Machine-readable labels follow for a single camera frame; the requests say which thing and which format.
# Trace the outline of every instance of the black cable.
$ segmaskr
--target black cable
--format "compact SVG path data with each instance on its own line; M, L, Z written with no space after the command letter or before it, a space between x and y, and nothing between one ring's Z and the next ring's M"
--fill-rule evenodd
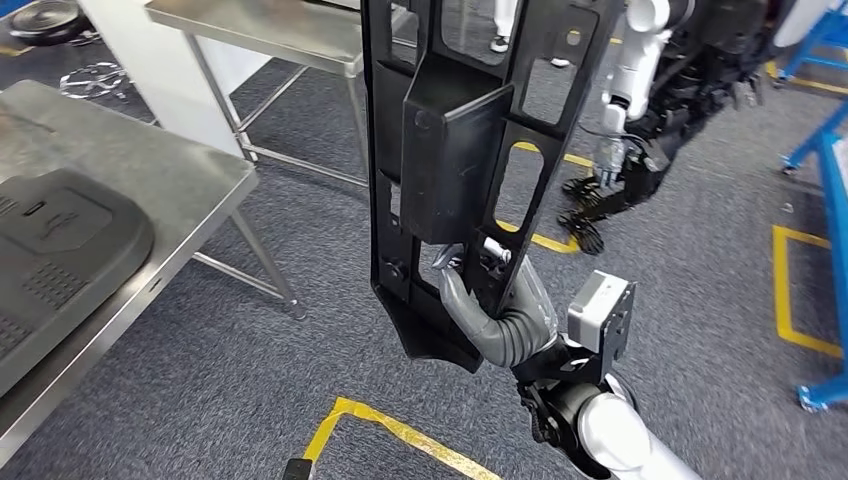
M588 128L584 127L582 123L579 123L579 122L577 123L577 126L580 127L580 130L583 130L584 132L588 133L589 135L594 135L596 137L620 138L620 139L630 140L633 143L635 143L636 146L639 147L640 150L642 150L642 153L644 153L645 155L648 155L648 149L647 149L647 147L649 145L648 141L645 140L644 138L640 137L639 135L636 135L634 133L603 133L603 132L597 132L597 131L594 131L594 130L589 130Z
M700 48L693 49L692 51L687 53L685 56L683 56L682 58L679 58L676 62L674 62L671 65L671 67L666 69L662 74L657 76L657 78L654 79L653 85L651 85L651 93L649 94L649 96L652 97L655 93L657 93L660 90L660 88L665 86L665 84L669 80L671 80L671 77L677 75L678 73L680 73L681 70L683 70L685 67L689 66L689 64L692 63L692 60L694 60L695 57L697 57L699 53L701 53Z

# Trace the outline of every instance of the metal table leg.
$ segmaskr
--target metal table leg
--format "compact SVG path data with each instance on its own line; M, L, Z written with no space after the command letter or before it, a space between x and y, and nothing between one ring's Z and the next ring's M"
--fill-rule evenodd
M459 0L459 51L465 52L466 30L468 30L468 10L470 9L469 0Z
M253 288L265 292L268 295L283 300L291 306L292 316L294 318L297 320L305 318L306 309L304 309L303 304L298 301L294 294L294 290L292 290L288 280L286 280L286 277L283 276L282 272L280 272L280 269L274 262L273 257L271 257L271 254L268 253L265 245L259 239L259 235L256 233L253 225L250 224L250 221L245 218L238 209L233 212L230 218L232 218L233 223L236 225L239 232L241 232L241 235L244 237L245 241L247 241L247 244L250 245L250 249L253 250L253 253L259 259L259 263L262 264L265 272L267 272L268 276L271 277L273 285L263 282L252 275L248 275L235 267L227 265L226 263L200 252L195 253L192 258L218 270L221 273L227 274L240 282L246 283Z
M347 93L350 97L350 106L353 107L353 121L356 123L356 136L359 143L359 152L362 155L362 164L364 166L365 178L368 178L368 130L365 128L365 120L362 119L362 112L359 110L359 99L356 96L356 78L348 77Z
M212 72L212 68L209 67L206 57L203 56L203 50L200 48L200 44L197 43L197 37L190 33L183 33L183 35L191 49L191 53L194 54L194 58L197 60L197 65L200 67L200 71L206 78L206 84L209 85L209 88L212 90L212 95L218 103L218 108L221 109L221 113L224 115L227 125L230 126L230 131L232 131L233 135L236 136L236 141L239 143L239 146L245 142L249 144L250 138L247 136L247 133L239 130L241 120L239 119L238 112L236 112L235 106L233 106L233 102L230 100L230 96L222 92L221 88L218 86L218 81L215 80L215 74ZM254 162L258 160L255 153L249 152L243 147L241 152L247 160Z
M233 135L236 136L236 141L239 143L239 146L244 154L244 158L254 161L258 158L254 152L251 152L245 148L245 145L251 145L250 138L248 138L247 133L240 128L246 128L250 122L256 119L256 116L259 115L259 112L255 116L251 114L248 119L249 122L242 123L239 119L238 113L233 106L232 101L230 101L229 95L226 95L221 91L221 88L218 86L217 81L215 80L215 75L212 73L212 69L209 67L209 64L206 62L206 58L203 56L203 51L200 49L200 45L197 43L197 38L190 34L185 33L186 41L188 42L189 47L191 48L192 53L194 54L195 59L197 60L198 65L200 66L201 72L203 72L203 76L206 78L206 83L209 85L209 88L212 89L212 94L215 97L215 100L218 103L218 108L221 109L221 113L224 115L224 118L227 120L227 124L230 127L230 130L233 132ZM278 89L279 94L285 91L291 83L293 83L297 78L303 74L305 69L301 69L292 76L289 82L286 82L286 85ZM206 265L209 265L212 268L217 269L220 272L226 273L227 275L244 282L254 288L257 288L269 295L272 295L276 298L279 298L292 307L292 315L300 320L306 317L306 311L303 308L303 305L298 302L297 298L294 296L294 292L292 291L289 282L280 273L279 268L274 263L274 259L271 257L271 254L268 253L268 250L265 249L265 246L259 240L259 236L256 234L256 231L250 225L248 220L236 209L233 212L231 218L233 219L233 223L236 224L236 227L241 232L244 239L247 241L248 245L250 245L251 250L256 256L259 258L259 262L262 263L262 266L265 268L265 271L268 272L268 275L271 277L271 281L273 285L269 285L255 277L252 277L241 270L233 268L230 265L227 265L223 262L215 260L209 256L203 255L202 253L195 253L193 258L202 262Z
M276 102L277 99L280 98L280 96L284 94L286 90L289 89L289 87L294 85L294 82L296 82L301 75L306 73L308 69L309 67L307 66L301 66L300 68L295 70L295 72L292 73L292 75L289 77L288 80L286 80L285 83L277 87L277 89L274 91L274 93L271 94L270 97L266 98L265 101L263 101L261 104L259 104L258 107L256 107L256 110L251 112L250 115L248 115L247 118L244 119L244 121L239 125L238 131L246 131L247 128L250 127L250 124L252 124L257 118L259 118L259 115L262 115L265 110L267 110L268 107L271 106L272 103Z
M365 180L360 180L352 175L348 175L346 173L340 172L338 170L333 170L332 168L322 167L321 165L316 165L314 163L309 163L305 160L300 160L298 158L290 157L288 155L283 155L282 153L275 152L273 150L268 150L267 148L257 147L256 145L243 145L243 148L249 150L251 152L256 152L263 157L272 158L279 162L294 165L296 167L300 167L304 170L309 170L311 172L320 173L321 175L326 175L328 177L335 178L337 180L341 180L343 182L350 183L352 185L356 185L362 188L368 188L368 182Z

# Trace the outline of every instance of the white panel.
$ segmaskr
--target white panel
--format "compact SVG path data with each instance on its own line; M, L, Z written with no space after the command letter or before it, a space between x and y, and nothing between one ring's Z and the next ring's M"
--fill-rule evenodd
M182 32L153 23L146 0L79 0L162 127L242 156Z
M786 21L780 26L774 36L774 44L778 47L795 45L807 36L816 22L827 11L833 0L796 0Z
M233 93L271 59L268 55L251 52L217 40L197 37L203 57L212 69L221 91Z

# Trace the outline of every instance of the gray carpet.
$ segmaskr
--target gray carpet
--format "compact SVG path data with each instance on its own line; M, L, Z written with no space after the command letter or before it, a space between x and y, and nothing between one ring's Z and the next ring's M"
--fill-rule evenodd
M491 35L482 28L477 35ZM40 67L23 66L36 58L29 55L2 59L0 88L11 83L7 66L50 69L40 58ZM290 68L272 62L234 102L249 110ZM534 245L530 258L563 317L595 268L640 283L619 369L637 391L647 424L704 478L841 480L848 411L811 415L793 393L796 384L833 375L840 363L778 338L771 258L772 224L826 231L815 168L794 179L776 171L779 155L836 102L791 90L769 90L766 100L763 108L719 115L681 153L653 200L601 224L603 255ZM595 91L587 124L597 109ZM359 173L353 132L342 80L311 71L250 134L259 145ZM571 148L588 156L592 144L578 133ZM512 161L529 157L521 152ZM262 183L245 211L308 306L307 320L294 321L279 303L189 264L0 479L279 478L337 396L368 404L503 478L580 478L561 455L532 441L508 372L483 366L469 375L406 359L368 286L365 192L270 162L258 170ZM516 170L504 189L515 199L504 212L513 223L531 183ZM566 163L560 177L583 174L585 168ZM557 189L548 197L539 233L564 240L555 216L565 200ZM229 225L204 250L259 270ZM827 257L799 245L790 256L798 285L793 321L835 341ZM316 475L460 477L350 416L329 439Z

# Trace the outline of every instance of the person's leg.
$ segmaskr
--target person's leg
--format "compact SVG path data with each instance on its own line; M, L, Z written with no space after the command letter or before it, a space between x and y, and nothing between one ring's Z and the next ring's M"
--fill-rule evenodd
M512 34L517 6L518 0L495 0L495 25L498 27L498 33L489 44L492 51L503 53L509 48L509 36Z

